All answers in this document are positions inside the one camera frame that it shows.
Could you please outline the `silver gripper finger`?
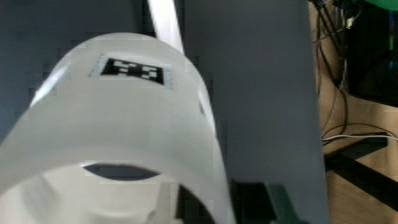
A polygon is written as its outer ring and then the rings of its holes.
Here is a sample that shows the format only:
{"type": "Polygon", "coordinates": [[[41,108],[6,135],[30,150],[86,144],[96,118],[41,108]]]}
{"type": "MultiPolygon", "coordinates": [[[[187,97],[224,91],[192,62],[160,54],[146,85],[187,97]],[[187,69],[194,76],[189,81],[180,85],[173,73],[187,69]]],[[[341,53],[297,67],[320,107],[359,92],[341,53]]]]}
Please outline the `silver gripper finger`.
{"type": "Polygon", "coordinates": [[[238,224],[309,224],[283,185],[231,181],[231,200],[238,224]]]}

